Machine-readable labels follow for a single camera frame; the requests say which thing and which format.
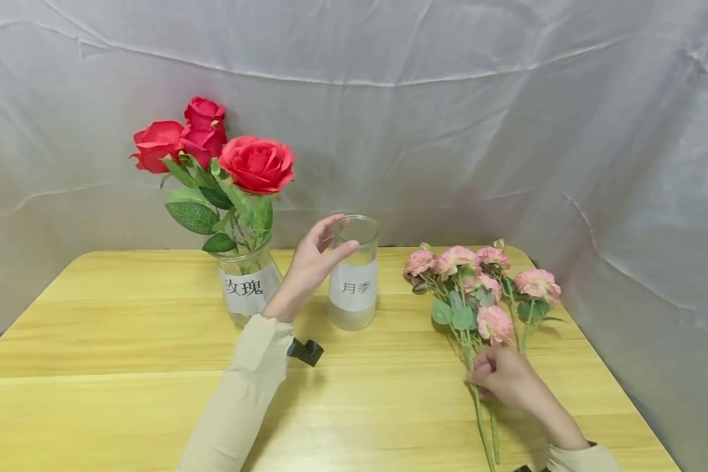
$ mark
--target black clip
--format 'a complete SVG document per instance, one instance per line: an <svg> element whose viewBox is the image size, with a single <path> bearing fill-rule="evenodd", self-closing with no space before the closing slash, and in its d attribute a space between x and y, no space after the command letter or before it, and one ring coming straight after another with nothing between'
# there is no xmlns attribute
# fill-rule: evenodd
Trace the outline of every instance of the black clip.
<svg viewBox="0 0 708 472"><path fill-rule="evenodd" d="M314 367L317 361L320 361L320 357L323 356L325 350L320 346L320 344L315 343L313 340L309 340L306 344L303 344L299 339L294 338L291 342L288 352L286 354L289 357L295 357L302 361L308 366Z"/></svg>

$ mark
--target left hand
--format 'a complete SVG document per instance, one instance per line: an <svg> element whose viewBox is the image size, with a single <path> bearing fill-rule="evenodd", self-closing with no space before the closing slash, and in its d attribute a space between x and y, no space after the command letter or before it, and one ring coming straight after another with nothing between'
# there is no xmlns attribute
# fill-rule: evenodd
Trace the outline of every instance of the left hand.
<svg viewBox="0 0 708 472"><path fill-rule="evenodd" d="M265 318L292 323L296 314L336 264L359 248L358 242L347 241L338 248L325 252L333 240L333 225L343 217L343 214L335 214L319 220L309 233L299 240L281 286L265 307Z"/></svg>

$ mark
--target wooden table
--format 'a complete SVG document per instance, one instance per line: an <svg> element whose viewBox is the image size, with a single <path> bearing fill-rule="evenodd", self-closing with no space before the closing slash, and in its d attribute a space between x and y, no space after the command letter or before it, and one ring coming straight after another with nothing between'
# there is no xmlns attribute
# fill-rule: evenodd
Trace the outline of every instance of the wooden table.
<svg viewBox="0 0 708 472"><path fill-rule="evenodd" d="M378 316L362 332L331 326L319 289L296 335L325 354L291 361L245 471L487 470L462 365L431 326L432 298L402 278L409 252L380 249ZM273 253L281 269L290 254ZM587 436L624 471L678 471L569 314L553 314L566 323L534 334L529 357ZM0 472L172 471L238 336L198 250L76 259L0 339ZM500 413L500 437L499 472L542 464L521 413Z"/></svg>

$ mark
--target white paper label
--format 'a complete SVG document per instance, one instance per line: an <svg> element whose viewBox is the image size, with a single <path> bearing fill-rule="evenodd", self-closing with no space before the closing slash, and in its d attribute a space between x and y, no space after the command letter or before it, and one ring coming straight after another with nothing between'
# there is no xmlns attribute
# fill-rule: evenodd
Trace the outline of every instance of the white paper label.
<svg viewBox="0 0 708 472"><path fill-rule="evenodd" d="M265 309L268 300L281 283L275 264L246 275L231 275L222 267L218 268L218 273L223 285L226 307L232 313L241 313L248 317Z"/></svg>
<svg viewBox="0 0 708 472"><path fill-rule="evenodd" d="M366 266L340 263L330 273L330 301L346 311L362 311L378 297L378 259Z"/></svg>

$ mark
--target glass vase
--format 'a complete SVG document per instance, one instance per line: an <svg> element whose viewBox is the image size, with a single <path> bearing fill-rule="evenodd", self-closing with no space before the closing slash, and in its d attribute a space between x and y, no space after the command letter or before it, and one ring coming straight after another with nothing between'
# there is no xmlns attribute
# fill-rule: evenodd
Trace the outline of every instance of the glass vase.
<svg viewBox="0 0 708 472"><path fill-rule="evenodd" d="M270 237L250 252L211 253L218 260L223 299L231 319L246 326L255 314L264 311L281 283L281 273L270 255Z"/></svg>
<svg viewBox="0 0 708 472"><path fill-rule="evenodd" d="M328 316L344 331L367 328L375 318L378 300L378 223L349 214L333 227L333 248L356 240L359 248L330 273Z"/></svg>

